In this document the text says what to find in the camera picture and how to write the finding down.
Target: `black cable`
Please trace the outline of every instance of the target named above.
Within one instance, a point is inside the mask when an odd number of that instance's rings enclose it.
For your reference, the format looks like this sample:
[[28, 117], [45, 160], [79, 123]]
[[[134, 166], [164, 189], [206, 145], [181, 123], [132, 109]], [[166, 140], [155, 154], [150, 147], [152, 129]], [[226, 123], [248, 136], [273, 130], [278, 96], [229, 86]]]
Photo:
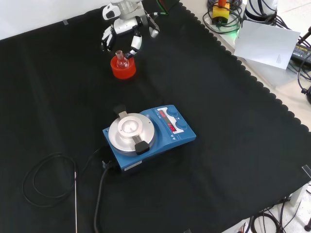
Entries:
[[301, 92], [302, 92], [303, 94], [307, 94], [308, 90], [305, 89], [305, 88], [303, 88], [302, 85], [301, 85], [301, 83], [300, 83], [300, 71], [301, 71], [301, 69], [302, 69], [304, 63], [306, 62], [306, 60], [307, 60], [309, 57], [311, 57], [311, 53], [310, 53], [308, 56], [306, 56], [306, 58], [302, 61], [302, 63], [300, 64], [299, 70], [298, 70], [298, 72], [297, 72], [298, 84], [299, 84], [299, 86], [300, 86], [300, 88], [301, 88], [301, 90], [302, 90]]
[[[52, 154], [49, 154], [47, 157], [41, 159], [38, 163], [36, 163], [27, 173], [26, 175], [24, 176], [23, 178], [23, 182], [22, 182], [22, 186], [21, 186], [21, 191], [22, 191], [22, 194], [24, 196], [24, 198], [28, 201], [28, 203], [30, 203], [31, 205], [34, 205], [36, 207], [40, 207], [40, 208], [50, 208], [50, 207], [54, 207], [58, 204], [60, 204], [62, 201], [64, 201], [71, 193], [72, 191], [74, 190], [74, 184], [76, 182], [76, 179], [79, 179], [83, 173], [85, 172], [90, 160], [93, 158], [93, 156], [99, 151], [100, 149], [96, 150], [92, 156], [90, 156], [86, 162], [86, 165], [85, 167], [83, 168], [81, 174], [78, 176], [78, 168], [77, 168], [77, 165], [76, 165], [76, 162], [74, 161], [73, 158], [70, 158], [68, 156], [65, 156], [63, 155], [62, 153], [60, 152], [56, 152], [56, 153], [52, 153]], [[38, 173], [40, 172], [41, 168], [49, 161], [53, 160], [53, 159], [65, 159], [67, 161], [69, 161], [72, 166], [73, 166], [73, 170], [74, 172], [76, 172], [77, 174], [77, 177], [79, 178], [76, 178], [73, 180], [73, 183], [72, 185], [70, 186], [69, 190], [64, 192], [63, 194], [60, 194], [58, 196], [52, 196], [52, 195], [48, 195], [48, 194], [44, 194], [42, 193], [36, 186], [35, 184], [35, 179], [36, 179], [36, 176], [38, 175]], [[26, 192], [25, 192], [25, 183], [27, 181], [27, 178], [29, 177], [29, 175], [33, 172], [34, 172], [34, 175], [33, 175], [33, 189], [41, 196], [44, 196], [46, 198], [50, 198], [50, 199], [53, 199], [53, 200], [56, 200], [56, 202], [52, 203], [52, 204], [46, 204], [46, 205], [43, 205], [43, 204], [38, 204], [32, 200], [30, 200], [30, 198], [26, 195]]]
[[298, 209], [299, 209], [300, 204], [301, 204], [301, 201], [300, 201], [300, 203], [299, 203], [299, 205], [298, 205], [298, 207], [297, 207], [297, 209], [296, 209], [296, 212], [295, 212], [294, 216], [293, 216], [292, 219], [284, 226], [284, 228], [285, 228], [288, 224], [290, 224], [290, 222], [295, 218], [295, 216], [296, 216], [296, 214], [297, 214], [297, 212], [298, 212]]
[[253, 218], [254, 218], [253, 216], [251, 216], [251, 217], [249, 218], [248, 226], [247, 226], [247, 228], [246, 228], [245, 233], [248, 233], [249, 229], [251, 228], [251, 225], [252, 225], [252, 223], [254, 222], [254, 221], [253, 221]]
[[102, 177], [101, 177], [101, 181], [99, 183], [98, 196], [97, 196], [97, 202], [96, 202], [95, 213], [94, 213], [94, 222], [93, 222], [95, 233], [99, 233], [99, 230], [97, 228], [97, 215], [98, 215], [98, 209], [99, 209], [99, 204], [100, 204], [100, 200], [101, 200], [102, 185], [103, 185], [103, 181], [104, 181], [105, 175], [107, 174], [108, 170], [109, 170], [109, 168], [104, 170]]
[[[286, 28], [286, 29], [288, 29], [288, 30], [291, 30], [291, 29], [286, 25], [286, 23], [284, 22], [284, 20], [283, 20], [280, 16], [276, 16], [276, 17], [277, 17], [276, 22], [277, 22], [277, 26], [278, 26], [278, 27], [280, 27], [280, 28]], [[303, 39], [303, 38], [302, 38], [301, 36], [299, 36], [298, 42], [301, 42], [304, 46], [311, 48], [311, 44], [310, 44], [308, 41], [306, 41], [306, 40], [303, 40], [303, 41], [302, 41], [302, 39]]]
[[268, 217], [268, 218], [270, 218], [273, 221], [273, 223], [275, 224], [275, 226], [276, 226], [276, 233], [282, 233], [282, 228], [280, 227], [280, 224], [279, 224], [278, 220], [274, 216], [272, 216], [270, 214], [266, 214], [264, 212], [258, 213], [258, 214], [256, 214], [254, 216], [254, 220], [253, 220], [253, 222], [251, 224], [252, 233], [257, 233], [257, 231], [255, 229], [255, 220], [257, 218], [259, 218], [259, 217]]
[[[239, 24], [242, 23], [242, 8], [241, 8], [241, 4], [242, 4], [242, 1], [241, 0], [238, 0], [238, 1], [232, 1], [232, 2], [229, 2], [227, 1], [227, 3], [230, 3], [230, 7], [229, 8], [226, 8], [224, 6], [218, 6], [217, 5], [217, 1], [212, 1], [212, 0], [208, 0], [207, 1], [207, 12], [203, 15], [203, 22], [205, 24], [205, 26], [212, 32], [214, 33], [217, 33], [217, 34], [228, 34], [228, 33], [233, 33], [233, 32], [237, 32], [239, 30]], [[222, 9], [226, 9], [230, 12], [230, 14], [234, 15], [235, 17], [233, 18], [232, 21], [228, 22], [228, 23], [221, 23], [221, 22], [217, 22], [215, 19], [213, 19], [213, 17], [210, 15], [210, 12], [213, 10], [213, 7], [214, 6], [218, 6], [219, 8], [222, 8]], [[205, 21], [205, 16], [208, 15], [209, 18], [211, 19], [211, 21], [213, 23], [216, 24], [216, 27], [220, 28], [220, 27], [226, 27], [226, 28], [232, 28], [232, 27], [236, 27], [235, 29], [233, 30], [229, 30], [229, 31], [217, 31], [215, 29], [213, 29], [211, 26], [209, 26], [206, 21]]]
[[262, 222], [263, 222], [264, 233], [266, 233], [266, 225], [264, 224], [264, 212], [263, 211], [262, 211]]
[[[298, 72], [298, 69], [296, 69], [291, 63], [289, 63], [289, 65], [295, 70], [291, 70], [290, 68], [287, 68], [289, 69], [291, 72], [293, 73], [297, 73]], [[306, 80], [310, 80], [311, 81], [311, 78], [307, 77], [307, 76], [304, 76], [303, 74], [300, 74], [300, 76], [304, 77]]]
[[285, 206], [285, 200], [283, 201], [282, 207], [281, 207], [281, 213], [280, 213], [280, 226], [283, 228], [283, 211]]
[[276, 219], [277, 223], [280, 225], [280, 222], [277, 220], [277, 218], [271, 213], [270, 210], [268, 210], [268, 211], [269, 211], [269, 213], [272, 215], [272, 217], [274, 217], [274, 218]]

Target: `red led display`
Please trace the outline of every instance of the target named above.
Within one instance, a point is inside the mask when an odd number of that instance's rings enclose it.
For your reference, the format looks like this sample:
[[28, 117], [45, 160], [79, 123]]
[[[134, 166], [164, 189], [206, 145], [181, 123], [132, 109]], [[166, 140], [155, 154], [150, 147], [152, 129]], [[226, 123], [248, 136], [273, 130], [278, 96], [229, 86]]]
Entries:
[[167, 123], [167, 125], [169, 126], [169, 128], [171, 129], [172, 132], [176, 132], [176, 128], [174, 127], [174, 125], [170, 122], [170, 120], [168, 119], [168, 117], [165, 115], [165, 113], [163, 112], [163, 110], [159, 110], [160, 115], [162, 116], [162, 118], [164, 119], [164, 121]]
[[168, 125], [169, 125], [169, 128], [170, 128], [173, 132], [176, 131], [175, 127], [174, 127], [171, 123], [168, 123]]

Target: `yellow device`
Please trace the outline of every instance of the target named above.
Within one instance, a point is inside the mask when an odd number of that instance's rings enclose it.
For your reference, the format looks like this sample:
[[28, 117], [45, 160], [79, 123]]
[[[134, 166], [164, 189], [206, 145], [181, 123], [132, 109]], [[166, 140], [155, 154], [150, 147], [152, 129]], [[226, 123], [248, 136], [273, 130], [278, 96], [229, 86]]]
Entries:
[[[230, 3], [226, 3], [224, 7], [229, 9]], [[227, 9], [219, 8], [217, 5], [214, 5], [212, 18], [216, 22], [228, 23], [229, 14], [230, 12]]]

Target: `black tablecloth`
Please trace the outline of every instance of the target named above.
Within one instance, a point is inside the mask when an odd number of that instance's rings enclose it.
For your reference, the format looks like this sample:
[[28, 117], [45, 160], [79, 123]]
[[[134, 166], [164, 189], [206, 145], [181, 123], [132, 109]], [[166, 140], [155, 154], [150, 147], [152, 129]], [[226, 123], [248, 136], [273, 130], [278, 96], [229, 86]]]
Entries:
[[[197, 138], [141, 172], [109, 174], [99, 216], [104, 233], [219, 233], [308, 181], [301, 169], [311, 163], [307, 127], [181, 4], [156, 19], [156, 39], [142, 30], [137, 73], [127, 81], [113, 77], [113, 53], [99, 49], [109, 25], [101, 10], [68, 21], [0, 41], [1, 232], [74, 232], [73, 196], [35, 208], [21, 194], [22, 178], [56, 151], [82, 168], [106, 145], [102, 129], [121, 102], [129, 112], [174, 104]], [[131, 40], [118, 38], [114, 49], [127, 50]], [[100, 161], [109, 156], [106, 147], [79, 180], [81, 233], [92, 232]], [[66, 167], [46, 165], [40, 188], [68, 188]], [[46, 203], [30, 183], [27, 193]]]

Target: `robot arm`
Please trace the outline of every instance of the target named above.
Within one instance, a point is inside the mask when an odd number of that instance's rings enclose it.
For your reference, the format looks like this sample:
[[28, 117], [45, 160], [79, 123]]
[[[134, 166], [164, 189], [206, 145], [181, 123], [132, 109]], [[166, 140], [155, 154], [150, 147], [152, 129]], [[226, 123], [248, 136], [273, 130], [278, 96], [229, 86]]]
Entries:
[[138, 27], [136, 27], [134, 28], [134, 37], [132, 40], [131, 51], [129, 51], [124, 55], [125, 58], [130, 59], [131, 57], [133, 57], [140, 49], [141, 43], [142, 43], [142, 36], [140, 35]]
[[154, 20], [145, 12], [142, 0], [113, 0], [103, 9], [105, 20], [120, 17], [114, 24], [107, 28], [102, 37], [102, 49], [111, 51], [115, 38], [119, 34], [134, 32], [131, 50], [126, 53], [125, 58], [133, 57], [140, 49], [142, 36], [139, 32], [140, 26], [149, 26], [151, 37], [155, 38], [160, 29]]

